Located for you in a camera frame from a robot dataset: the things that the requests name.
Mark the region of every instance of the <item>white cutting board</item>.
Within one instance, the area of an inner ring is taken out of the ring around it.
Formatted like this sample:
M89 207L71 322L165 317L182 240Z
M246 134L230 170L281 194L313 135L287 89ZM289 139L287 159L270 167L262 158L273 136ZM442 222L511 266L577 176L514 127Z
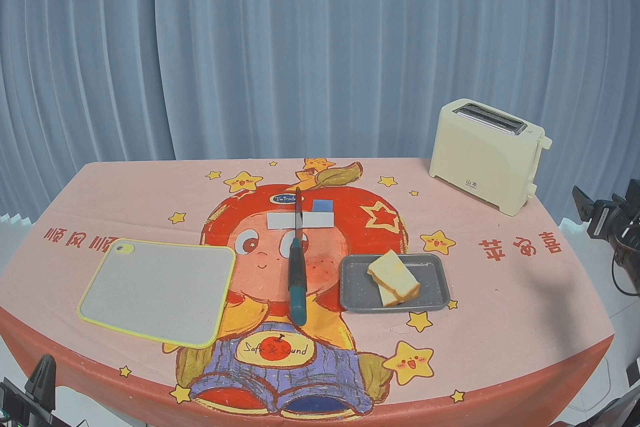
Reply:
M216 339L235 262L228 247L118 239L77 312L105 328L201 349Z

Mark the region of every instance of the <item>white paper strip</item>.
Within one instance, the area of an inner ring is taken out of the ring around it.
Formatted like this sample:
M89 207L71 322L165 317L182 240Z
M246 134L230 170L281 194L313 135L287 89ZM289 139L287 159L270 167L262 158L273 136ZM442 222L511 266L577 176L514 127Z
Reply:
M303 228L333 228L333 212L302 212ZM270 212L267 214L269 230L293 230L296 228L294 212Z

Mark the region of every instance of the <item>toaster slot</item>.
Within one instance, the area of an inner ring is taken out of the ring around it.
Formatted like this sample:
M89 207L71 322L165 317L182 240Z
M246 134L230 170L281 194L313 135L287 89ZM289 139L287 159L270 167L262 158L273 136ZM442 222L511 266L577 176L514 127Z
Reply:
M527 124L519 119L489 110L477 103L467 103L454 110L454 112L458 116L471 119L472 121L495 128L509 135L518 135L527 127Z

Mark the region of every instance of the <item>knife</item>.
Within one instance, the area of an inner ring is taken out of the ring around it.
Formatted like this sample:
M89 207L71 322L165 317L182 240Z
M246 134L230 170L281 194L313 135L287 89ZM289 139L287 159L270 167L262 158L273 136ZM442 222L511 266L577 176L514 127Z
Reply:
M307 323L307 270L302 250L302 197L296 188L296 236L289 249L289 311L296 326Z

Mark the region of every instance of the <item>yellow cutting board rim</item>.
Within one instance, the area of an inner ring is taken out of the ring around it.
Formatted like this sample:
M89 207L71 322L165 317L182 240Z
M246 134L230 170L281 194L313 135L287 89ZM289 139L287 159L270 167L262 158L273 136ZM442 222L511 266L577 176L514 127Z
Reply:
M91 289L91 287L93 285L93 282L95 281L96 277L98 276L98 272L100 272L100 269L102 268L102 266L106 262L109 254L111 253L111 250L114 247L116 247L116 245L120 241L139 242L139 243L143 243L143 244L156 244L156 245L161 245L161 246L197 247L197 248L208 247L208 248L214 248L214 249L226 249L231 253L231 266L229 268L229 273L228 273L228 276L227 276L227 282L225 284L225 290L224 290L224 295L223 295L223 297L225 299L223 301L221 301L221 303L220 303L220 309L218 311L218 320L216 321L216 327L215 327L214 333L213 333L212 337L206 343L195 345L195 344L189 344L189 343L180 342L178 340L170 340L170 339L164 339L164 338L159 338L159 337L155 337L155 336L145 335L145 334L142 334L142 333L137 333L135 331L122 329L122 328L119 328L119 327L116 327L116 326L111 326L111 325L106 324L104 322L100 322L98 320L90 319L90 318L88 318L88 317L86 317L86 316L84 316L82 314L82 311L81 311L82 304L83 304L84 299L86 298L87 294L89 293L89 290ZM76 308L77 314L85 322L89 322L90 324L94 324L96 326L104 327L104 328L110 329L112 331L117 331L119 333L124 333L124 334L127 334L127 335L135 336L136 338L142 338L142 339L145 339L145 340L151 340L151 341L154 341L154 342L176 345L176 346L179 346L179 347L187 347L187 348L191 348L191 349L204 349L206 347L209 347L210 345L213 344L214 341L216 341L216 338L218 336L218 331L220 331L220 324L222 323L222 315L223 315L223 312L225 310L225 305L227 304L226 297L227 297L227 293L228 293L228 290L229 290L229 286L231 284L231 278L232 278L233 273L234 273L234 268L236 267L236 259L237 259L236 252L232 248L230 248L228 246L207 246L207 245L203 246L203 245L199 245L199 244L174 244L174 243L170 243L170 242L156 242L156 241L151 241L151 240L137 240L137 239L127 239L127 238L116 239L109 246L109 250L107 251L107 254L104 255L104 258L102 258L102 261L100 262L100 265L98 266L98 268L96 269L95 273L93 274L93 277L91 278L91 281L89 281L89 284L87 285L86 290L84 291L84 294L82 295L82 298L80 299L80 302L77 305L77 308Z

